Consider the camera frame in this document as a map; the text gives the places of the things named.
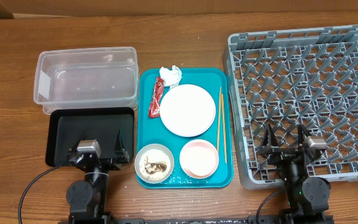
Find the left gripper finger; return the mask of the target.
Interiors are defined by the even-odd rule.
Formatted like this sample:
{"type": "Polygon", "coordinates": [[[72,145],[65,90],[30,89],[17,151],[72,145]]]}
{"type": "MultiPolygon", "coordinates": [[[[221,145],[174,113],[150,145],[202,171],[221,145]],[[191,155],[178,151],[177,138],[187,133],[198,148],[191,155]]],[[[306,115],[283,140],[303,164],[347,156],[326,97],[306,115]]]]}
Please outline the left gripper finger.
{"type": "Polygon", "coordinates": [[[126,153],[120,129],[118,130],[117,135],[116,135],[116,142],[115,142],[115,145],[114,145],[114,152],[116,154],[125,154],[126,153]]]}
{"type": "Polygon", "coordinates": [[[83,140],[86,139],[86,135],[87,135],[87,132],[86,132],[86,131],[83,131],[83,132],[80,134],[79,138],[77,139],[77,141],[76,141],[76,142],[74,143],[74,145],[73,145],[73,149],[77,149],[79,143],[80,143],[81,141],[83,141],[83,140]]]}

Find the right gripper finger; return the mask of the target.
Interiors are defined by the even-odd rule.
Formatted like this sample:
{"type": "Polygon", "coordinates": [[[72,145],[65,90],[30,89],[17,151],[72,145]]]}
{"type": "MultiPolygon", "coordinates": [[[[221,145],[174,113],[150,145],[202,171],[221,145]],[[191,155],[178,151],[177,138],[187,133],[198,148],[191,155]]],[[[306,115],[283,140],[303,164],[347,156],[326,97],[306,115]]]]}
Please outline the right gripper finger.
{"type": "Polygon", "coordinates": [[[275,137],[274,131],[270,124],[265,129],[264,138],[262,140],[261,149],[268,150],[273,148],[279,148],[277,138],[275,137]]]}
{"type": "Polygon", "coordinates": [[[298,130],[298,145],[299,146],[310,146],[310,132],[306,129],[303,124],[299,124],[297,127],[298,130]]]}

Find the grey bowl with food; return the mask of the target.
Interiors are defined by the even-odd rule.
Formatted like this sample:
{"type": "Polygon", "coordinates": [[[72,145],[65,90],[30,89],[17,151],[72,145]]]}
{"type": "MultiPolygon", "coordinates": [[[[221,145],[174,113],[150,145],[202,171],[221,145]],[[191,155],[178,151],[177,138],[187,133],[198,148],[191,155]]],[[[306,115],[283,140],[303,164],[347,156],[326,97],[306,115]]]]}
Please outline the grey bowl with food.
{"type": "Polygon", "coordinates": [[[138,178],[148,184],[159,184],[167,180],[174,166],[172,152],[161,144],[144,146],[137,153],[134,162],[138,178]]]}

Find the red snack wrapper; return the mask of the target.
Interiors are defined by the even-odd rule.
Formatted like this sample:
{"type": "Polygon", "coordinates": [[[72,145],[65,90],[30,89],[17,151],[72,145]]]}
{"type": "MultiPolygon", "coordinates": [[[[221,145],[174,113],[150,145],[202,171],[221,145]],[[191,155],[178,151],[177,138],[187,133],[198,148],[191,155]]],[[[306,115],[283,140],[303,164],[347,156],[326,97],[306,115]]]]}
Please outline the red snack wrapper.
{"type": "Polygon", "coordinates": [[[149,118],[157,118],[160,116],[160,100],[163,96],[164,90],[165,90],[164,80],[160,77],[157,77],[153,88],[152,99],[148,110],[149,118]]]}

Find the wooden chopstick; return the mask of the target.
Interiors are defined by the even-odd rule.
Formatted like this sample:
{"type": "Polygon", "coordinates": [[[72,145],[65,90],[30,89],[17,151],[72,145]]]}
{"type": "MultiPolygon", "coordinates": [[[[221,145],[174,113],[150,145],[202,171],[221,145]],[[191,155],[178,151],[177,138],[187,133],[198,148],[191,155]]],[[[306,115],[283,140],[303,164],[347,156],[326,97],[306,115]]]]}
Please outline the wooden chopstick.
{"type": "Polygon", "coordinates": [[[218,126],[217,126],[217,141],[216,141],[216,149],[219,154],[219,143],[220,143],[220,125],[221,125],[221,86],[219,87],[219,95],[218,95],[218,126]]]}
{"type": "Polygon", "coordinates": [[[224,109],[224,95],[222,93],[221,93],[221,109],[222,109],[222,119],[223,119],[224,161],[225,161],[225,164],[227,164],[225,109],[224,109]]]}

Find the pink bowl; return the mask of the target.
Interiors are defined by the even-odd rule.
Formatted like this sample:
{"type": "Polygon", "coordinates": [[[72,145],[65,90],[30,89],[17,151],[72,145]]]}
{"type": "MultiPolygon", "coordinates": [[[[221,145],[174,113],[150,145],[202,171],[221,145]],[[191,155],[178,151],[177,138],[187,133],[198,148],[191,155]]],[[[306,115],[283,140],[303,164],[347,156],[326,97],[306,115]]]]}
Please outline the pink bowl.
{"type": "Polygon", "coordinates": [[[219,154],[209,141],[195,139],[182,147],[179,161],[186,175],[195,179],[205,179],[216,172],[219,154]]]}

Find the large white plate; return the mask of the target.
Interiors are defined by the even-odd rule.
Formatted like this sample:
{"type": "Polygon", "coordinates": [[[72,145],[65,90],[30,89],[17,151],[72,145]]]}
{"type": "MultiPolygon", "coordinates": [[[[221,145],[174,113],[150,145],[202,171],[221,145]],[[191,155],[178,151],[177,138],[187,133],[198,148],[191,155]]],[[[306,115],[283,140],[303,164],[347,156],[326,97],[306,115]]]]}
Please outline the large white plate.
{"type": "Polygon", "coordinates": [[[163,125],[181,137],[203,134],[211,127],[215,117],[213,97],[197,85],[178,85],[169,90],[160,103],[163,125]]]}

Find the white tissue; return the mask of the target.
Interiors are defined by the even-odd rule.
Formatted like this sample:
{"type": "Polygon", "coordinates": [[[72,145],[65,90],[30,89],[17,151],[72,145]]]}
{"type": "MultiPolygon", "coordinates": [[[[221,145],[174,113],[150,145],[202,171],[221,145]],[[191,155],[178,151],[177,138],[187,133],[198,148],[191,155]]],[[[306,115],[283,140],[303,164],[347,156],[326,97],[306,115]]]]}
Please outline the white tissue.
{"type": "Polygon", "coordinates": [[[182,79],[182,71],[176,65],[173,65],[171,69],[161,67],[159,70],[160,78],[164,81],[164,86],[170,89],[175,88],[180,84],[182,79]]]}

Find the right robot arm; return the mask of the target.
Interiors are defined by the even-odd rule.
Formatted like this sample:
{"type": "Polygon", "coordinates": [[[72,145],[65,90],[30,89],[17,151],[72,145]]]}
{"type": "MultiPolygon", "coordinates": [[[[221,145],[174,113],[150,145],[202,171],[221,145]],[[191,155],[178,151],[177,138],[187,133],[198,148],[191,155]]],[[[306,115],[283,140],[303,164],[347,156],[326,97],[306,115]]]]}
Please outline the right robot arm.
{"type": "Polygon", "coordinates": [[[281,148],[270,125],[265,129],[258,153],[273,165],[284,187],[269,195],[258,207],[256,222],[264,204],[280,192],[286,192],[289,207],[279,212],[277,223],[333,223],[333,217],[324,212],[329,209],[331,185],[322,177],[311,177],[308,164],[318,160],[327,149],[326,141],[312,135],[304,125],[298,125],[298,143],[292,148],[281,148]]]}

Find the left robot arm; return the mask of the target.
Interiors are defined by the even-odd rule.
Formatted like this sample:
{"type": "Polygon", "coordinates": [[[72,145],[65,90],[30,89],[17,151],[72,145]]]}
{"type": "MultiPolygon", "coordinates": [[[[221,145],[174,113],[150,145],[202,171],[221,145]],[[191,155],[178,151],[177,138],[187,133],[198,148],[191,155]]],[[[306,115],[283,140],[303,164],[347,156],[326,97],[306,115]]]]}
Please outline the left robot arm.
{"type": "Polygon", "coordinates": [[[130,157],[125,149],[122,134],[117,132],[112,158],[101,158],[102,149],[96,139],[86,139],[86,133],[69,149],[67,159],[70,166],[85,173],[83,180],[72,183],[66,198],[70,206],[69,223],[114,223],[114,218],[105,211],[109,185],[109,172],[121,170],[130,157]]]}

